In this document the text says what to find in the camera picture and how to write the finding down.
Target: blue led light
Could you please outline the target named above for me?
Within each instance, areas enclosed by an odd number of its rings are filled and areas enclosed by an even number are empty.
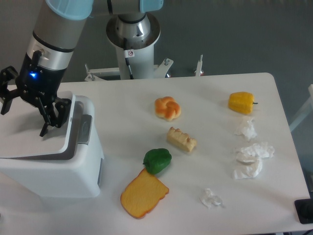
[[[37,78],[37,74],[35,72],[30,72],[29,75],[31,75],[33,78]]]

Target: crumpled tissue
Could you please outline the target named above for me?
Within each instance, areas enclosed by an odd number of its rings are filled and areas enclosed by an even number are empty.
[[[233,171],[233,179],[240,180],[256,177],[262,170],[262,159],[257,158],[251,165],[240,165]]]
[[[203,191],[202,195],[200,196],[200,200],[208,208],[211,208],[212,205],[224,207],[222,199],[219,196],[214,195],[212,190],[209,188],[206,188]]]
[[[235,131],[235,135],[240,136],[244,135],[247,141],[255,138],[257,133],[254,129],[254,125],[252,123],[254,117],[250,116],[243,116],[243,120],[241,124],[238,126],[237,130]]]
[[[249,147],[243,147],[236,150],[236,160],[242,163],[254,163],[257,158],[272,158],[275,152],[273,146],[267,142],[254,143]]]

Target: bread crust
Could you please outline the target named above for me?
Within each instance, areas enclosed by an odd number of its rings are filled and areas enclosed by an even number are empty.
[[[169,129],[166,138],[169,143],[186,152],[191,152],[197,146],[197,141],[194,138],[190,138],[189,134],[182,133],[180,129],[175,129],[174,127]]]
[[[122,192],[120,201],[129,215],[142,219],[169,191],[168,187],[144,168]]]

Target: tabletop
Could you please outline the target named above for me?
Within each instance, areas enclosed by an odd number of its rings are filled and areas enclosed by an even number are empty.
[[[268,73],[145,80],[62,83],[89,97],[105,154],[100,195],[89,199],[43,198],[0,175],[0,232],[16,234],[223,234],[303,231],[294,201],[309,198],[299,159],[273,77]],[[227,107],[234,92],[253,93],[257,137],[234,132],[243,115]],[[172,96],[181,116],[172,122],[154,114],[154,101]],[[198,141],[184,153],[166,141],[173,126]],[[234,149],[267,141],[274,157],[254,179],[234,180]],[[125,187],[142,170],[147,151],[167,148],[170,165],[157,177],[169,194],[143,219],[120,203]],[[199,199],[210,188],[224,207],[208,209]]]

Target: green pepper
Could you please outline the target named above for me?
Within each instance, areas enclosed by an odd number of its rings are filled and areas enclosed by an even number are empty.
[[[172,155],[165,148],[151,149],[143,159],[147,172],[152,175],[161,172],[171,162]]]

